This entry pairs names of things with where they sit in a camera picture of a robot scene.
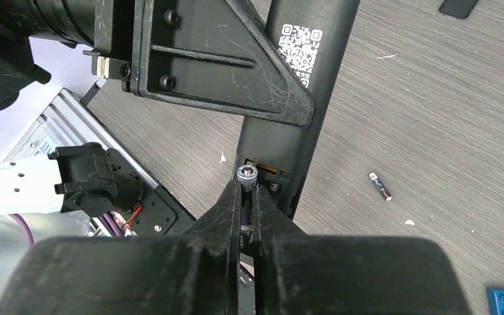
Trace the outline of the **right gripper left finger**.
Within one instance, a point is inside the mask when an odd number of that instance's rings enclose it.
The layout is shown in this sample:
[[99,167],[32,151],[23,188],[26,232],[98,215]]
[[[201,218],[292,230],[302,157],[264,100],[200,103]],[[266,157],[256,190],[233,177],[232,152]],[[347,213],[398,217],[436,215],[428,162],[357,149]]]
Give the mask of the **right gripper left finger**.
[[0,314],[237,314],[242,189],[178,236],[50,238],[21,260]]

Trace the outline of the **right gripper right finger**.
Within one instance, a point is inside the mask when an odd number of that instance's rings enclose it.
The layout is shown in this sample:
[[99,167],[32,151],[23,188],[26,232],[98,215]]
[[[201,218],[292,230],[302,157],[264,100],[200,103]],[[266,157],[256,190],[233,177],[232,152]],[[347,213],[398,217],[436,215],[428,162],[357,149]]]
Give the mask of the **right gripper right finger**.
[[444,250],[425,238],[305,234],[254,190],[258,314],[470,314]]

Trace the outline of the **black battery cover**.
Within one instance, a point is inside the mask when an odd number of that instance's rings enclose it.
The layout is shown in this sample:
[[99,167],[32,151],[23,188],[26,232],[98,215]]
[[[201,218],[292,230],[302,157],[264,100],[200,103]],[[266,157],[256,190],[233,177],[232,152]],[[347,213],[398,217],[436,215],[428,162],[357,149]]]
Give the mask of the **black battery cover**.
[[469,17],[479,0],[443,0],[439,12],[457,19]]

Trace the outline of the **black remote control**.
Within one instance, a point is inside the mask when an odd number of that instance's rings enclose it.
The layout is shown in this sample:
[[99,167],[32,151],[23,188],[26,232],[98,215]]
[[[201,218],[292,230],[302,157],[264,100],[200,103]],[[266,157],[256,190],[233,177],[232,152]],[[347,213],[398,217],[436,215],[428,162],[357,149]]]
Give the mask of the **black remote control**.
[[276,207],[295,216],[359,1],[272,1],[265,33],[285,62],[288,93],[274,85],[262,97],[282,103],[287,123],[245,117],[235,166],[252,164]]

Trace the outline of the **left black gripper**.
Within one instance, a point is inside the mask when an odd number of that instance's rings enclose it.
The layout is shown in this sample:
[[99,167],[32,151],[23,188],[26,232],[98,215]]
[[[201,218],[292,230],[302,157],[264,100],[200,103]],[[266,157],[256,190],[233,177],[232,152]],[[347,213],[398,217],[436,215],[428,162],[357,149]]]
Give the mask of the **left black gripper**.
[[289,122],[280,101],[262,96],[291,84],[249,1],[97,1],[94,44],[84,54],[92,74],[126,93],[138,76],[144,98]]

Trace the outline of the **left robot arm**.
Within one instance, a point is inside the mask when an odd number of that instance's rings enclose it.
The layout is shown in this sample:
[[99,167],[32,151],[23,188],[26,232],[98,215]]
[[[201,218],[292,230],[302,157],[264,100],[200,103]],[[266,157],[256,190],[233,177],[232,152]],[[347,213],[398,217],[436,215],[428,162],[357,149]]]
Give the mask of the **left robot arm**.
[[[249,1],[0,1],[0,111],[51,80],[32,37],[88,46],[94,75],[142,98],[296,127],[314,116]],[[97,217],[144,199],[106,136],[67,116],[47,106],[0,164],[0,215]]]

